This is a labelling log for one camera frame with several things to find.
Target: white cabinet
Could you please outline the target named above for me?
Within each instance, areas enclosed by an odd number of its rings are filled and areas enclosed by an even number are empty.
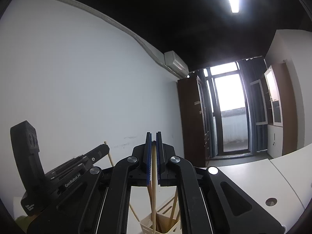
[[[283,154],[283,128],[268,125],[268,154],[273,158]]]
[[[271,162],[294,189],[303,206],[306,208],[312,195],[312,144],[291,154],[272,159]]]

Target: cabinet door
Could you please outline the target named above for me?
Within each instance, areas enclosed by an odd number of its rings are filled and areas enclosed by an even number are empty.
[[[275,135],[275,156],[273,158],[281,157],[283,154],[283,128],[274,126],[274,135]]]
[[[268,125],[268,154],[273,157],[275,149],[274,143],[274,126]]]
[[[275,75],[271,66],[264,73],[264,75],[266,77],[266,82],[269,88],[269,93],[270,93],[270,98],[271,98],[273,125],[282,127],[283,117],[282,117],[282,111],[280,107],[280,94],[278,91]]]
[[[268,125],[268,154],[273,158],[282,156],[283,128]]]
[[[177,82],[184,157],[196,167],[206,166],[205,131],[207,130],[205,109],[196,76]]]

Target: beige utensil holder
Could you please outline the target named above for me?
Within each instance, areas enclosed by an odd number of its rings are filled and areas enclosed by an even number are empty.
[[[156,231],[156,234],[161,234],[161,233],[168,233],[168,234],[182,234],[181,230],[181,221],[177,221],[177,223],[171,227],[170,230],[167,232],[164,232],[168,228],[169,220],[170,220],[170,214],[171,214],[171,209],[174,203],[174,196],[166,200],[157,210],[156,213],[159,218],[160,222],[160,228],[163,230],[163,232],[158,232]],[[175,211],[174,211],[174,217],[172,220],[172,224],[175,222],[177,219],[177,214],[179,211],[179,203],[177,202]],[[152,229],[152,213],[150,213],[147,217],[142,219],[140,221],[141,229],[144,234],[152,234],[153,229]]]

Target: brown cabinet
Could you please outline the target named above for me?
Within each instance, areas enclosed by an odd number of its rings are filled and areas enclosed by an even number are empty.
[[[177,82],[180,103],[184,157],[197,167],[209,160],[209,129],[206,116],[203,84],[197,76]]]

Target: wall-mounted air conditioner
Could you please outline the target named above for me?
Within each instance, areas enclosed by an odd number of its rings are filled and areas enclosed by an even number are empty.
[[[188,66],[174,51],[165,53],[165,62],[166,66],[177,73],[179,76],[187,77],[189,73]]]

